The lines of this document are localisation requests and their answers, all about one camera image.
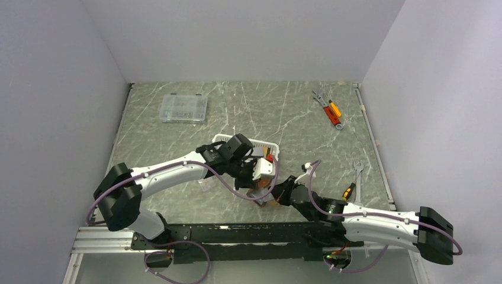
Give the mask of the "clear plastic card sleeve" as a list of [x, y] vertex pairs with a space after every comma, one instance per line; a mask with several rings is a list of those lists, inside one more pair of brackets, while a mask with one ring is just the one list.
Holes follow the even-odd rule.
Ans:
[[209, 177], [206, 179], [198, 180], [198, 184], [201, 187], [203, 192], [207, 192], [216, 187], [216, 181], [214, 177]]

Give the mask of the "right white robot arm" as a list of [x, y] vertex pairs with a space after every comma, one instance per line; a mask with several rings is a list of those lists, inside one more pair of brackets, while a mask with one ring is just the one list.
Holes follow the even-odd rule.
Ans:
[[295, 182], [295, 176], [276, 185], [272, 196], [280, 205], [295, 208], [326, 232], [329, 243], [373, 242], [418, 252], [432, 263], [452, 265], [453, 225], [436, 210], [397, 212], [365, 208], [339, 199], [324, 198]]

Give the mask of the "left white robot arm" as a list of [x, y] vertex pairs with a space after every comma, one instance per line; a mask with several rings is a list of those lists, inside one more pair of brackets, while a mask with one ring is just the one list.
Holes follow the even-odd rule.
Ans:
[[176, 185], [227, 174], [245, 185], [252, 184], [253, 145], [243, 134], [228, 141], [197, 147], [194, 151], [154, 166], [113, 166], [94, 192], [95, 205], [109, 231], [130, 229], [157, 249], [165, 247], [171, 231], [160, 213], [146, 209], [146, 198]]

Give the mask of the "brown leather card holder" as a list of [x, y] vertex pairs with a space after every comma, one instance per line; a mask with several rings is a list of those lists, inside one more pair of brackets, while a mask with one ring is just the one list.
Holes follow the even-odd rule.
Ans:
[[[250, 198], [257, 198], [260, 196], [264, 196], [265, 193], [268, 191], [269, 187], [271, 186], [271, 183], [272, 183], [271, 177], [265, 177], [259, 179], [256, 184], [257, 188], [249, 189], [246, 192], [246, 196]], [[280, 204], [276, 201], [276, 199], [272, 196], [271, 193], [261, 199], [255, 200], [254, 203], [259, 207], [265, 207], [265, 206], [280, 207]]]

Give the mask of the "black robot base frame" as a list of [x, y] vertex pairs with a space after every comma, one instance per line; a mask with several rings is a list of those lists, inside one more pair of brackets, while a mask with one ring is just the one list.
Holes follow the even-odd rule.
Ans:
[[230, 224], [170, 224], [171, 235], [161, 246], [152, 246], [134, 233], [131, 249], [169, 249], [175, 264], [205, 260], [206, 249], [212, 261], [301, 259], [321, 261], [324, 253], [362, 247], [361, 241], [348, 240], [343, 232], [314, 222], [269, 222]]

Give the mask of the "white plastic basket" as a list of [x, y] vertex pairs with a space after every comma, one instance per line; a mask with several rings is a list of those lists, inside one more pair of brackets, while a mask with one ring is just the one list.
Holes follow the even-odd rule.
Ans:
[[[213, 143], [219, 142], [219, 141], [229, 141], [229, 139], [232, 138], [232, 135], [227, 135], [227, 134], [216, 134], [213, 139], [211, 140]], [[271, 143], [267, 141], [262, 141], [262, 140], [256, 140], [249, 138], [249, 141], [252, 143], [254, 148], [261, 147], [263, 148], [262, 152], [265, 156], [267, 155], [272, 155], [275, 160], [279, 160], [279, 146], [276, 143]]]

